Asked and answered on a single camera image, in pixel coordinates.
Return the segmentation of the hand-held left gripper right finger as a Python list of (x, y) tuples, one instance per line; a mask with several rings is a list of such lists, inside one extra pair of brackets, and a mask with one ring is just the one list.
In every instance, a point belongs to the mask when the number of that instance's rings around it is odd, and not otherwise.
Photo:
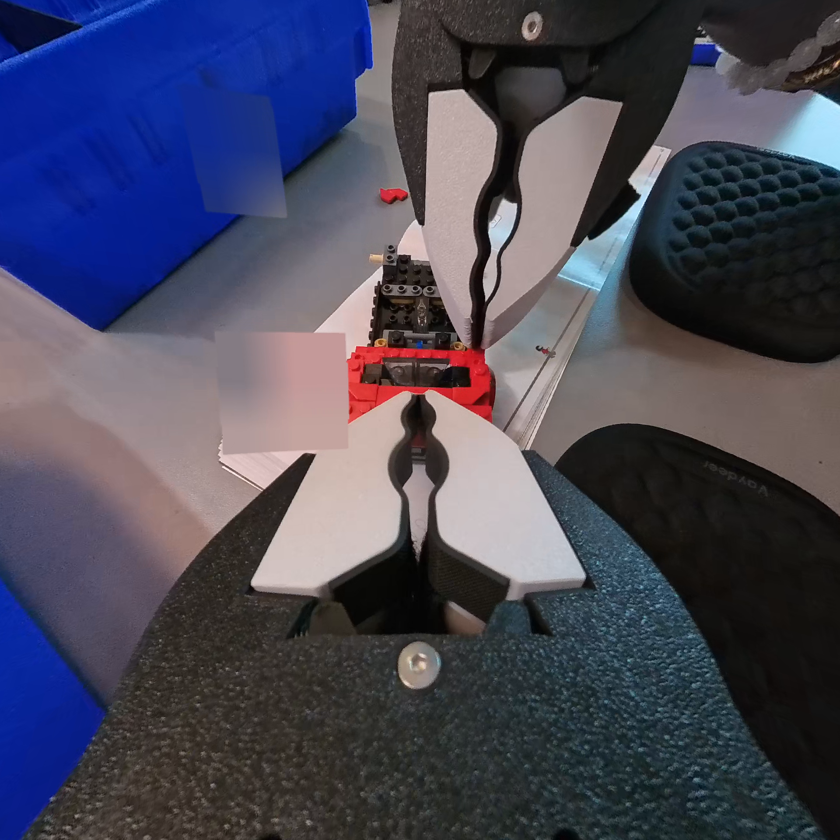
[(486, 623), (501, 602), (581, 588), (586, 572), (519, 447), (438, 392), (422, 395), (422, 418), (433, 591)]

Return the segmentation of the blue plastic bin with divider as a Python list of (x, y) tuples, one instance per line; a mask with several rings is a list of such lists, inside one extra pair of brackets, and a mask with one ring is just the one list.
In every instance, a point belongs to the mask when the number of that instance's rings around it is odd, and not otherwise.
[(78, 31), (2, 62), (2, 268), (104, 329), (356, 116), (366, 2), (12, 2)]

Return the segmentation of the black bin divider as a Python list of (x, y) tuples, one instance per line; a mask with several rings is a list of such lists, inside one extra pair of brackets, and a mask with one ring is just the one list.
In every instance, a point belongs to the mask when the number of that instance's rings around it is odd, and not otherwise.
[(74, 21), (8, 1), (1, 2), (1, 62), (56, 39), (82, 26)]

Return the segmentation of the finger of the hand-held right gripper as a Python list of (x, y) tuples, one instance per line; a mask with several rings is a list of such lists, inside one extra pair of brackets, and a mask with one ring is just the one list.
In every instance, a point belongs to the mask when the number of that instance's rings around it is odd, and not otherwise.
[(471, 347), (490, 347), (489, 210), (503, 141), (498, 116), (467, 90), (428, 94), (424, 242), (448, 315)]
[(571, 257), (622, 103), (582, 97), (537, 124), (521, 145), (518, 214), (495, 254), (497, 284), (485, 309), (483, 347), (513, 330)]

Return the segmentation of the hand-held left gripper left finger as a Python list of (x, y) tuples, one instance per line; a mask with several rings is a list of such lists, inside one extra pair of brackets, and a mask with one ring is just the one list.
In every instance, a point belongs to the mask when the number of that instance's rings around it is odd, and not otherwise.
[(417, 395), (349, 425), (349, 445), (314, 456), (259, 564), (259, 593), (340, 603), (352, 621), (404, 606), (417, 558), (404, 486), (413, 473)]

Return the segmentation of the person's right forearm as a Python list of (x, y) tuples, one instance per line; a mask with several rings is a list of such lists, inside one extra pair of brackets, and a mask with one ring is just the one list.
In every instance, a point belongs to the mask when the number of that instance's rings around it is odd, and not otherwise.
[(714, 1), (700, 26), (737, 93), (815, 91), (839, 103), (838, 17), (838, 1)]

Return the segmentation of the red lego car body section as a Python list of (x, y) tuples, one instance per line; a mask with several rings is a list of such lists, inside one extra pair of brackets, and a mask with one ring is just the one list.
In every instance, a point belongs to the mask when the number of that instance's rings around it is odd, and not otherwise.
[(424, 454), (422, 404), (430, 393), (492, 419), (495, 375), (483, 351), (468, 350), (460, 342), (436, 350), (417, 343), (393, 347), (377, 339), (352, 350), (346, 366), (352, 445), (364, 435), (373, 455)]

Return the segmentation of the white instruction booklet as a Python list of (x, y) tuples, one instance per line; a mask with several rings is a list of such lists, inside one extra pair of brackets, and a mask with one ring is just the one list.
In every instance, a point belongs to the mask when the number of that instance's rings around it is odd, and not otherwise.
[[(530, 445), (536, 434), (592, 303), (634, 231), (644, 200), (670, 153), (658, 145), (647, 152), (631, 178), (639, 200), (601, 236), (585, 240), (528, 316), (486, 353), (497, 383), (493, 423), (521, 447)], [(376, 269), (316, 332), (344, 333), (349, 352), (366, 344), (373, 292), (381, 278), (382, 270)], [(228, 472), (262, 490), (301, 454), (228, 455), (220, 444), (218, 461)]]

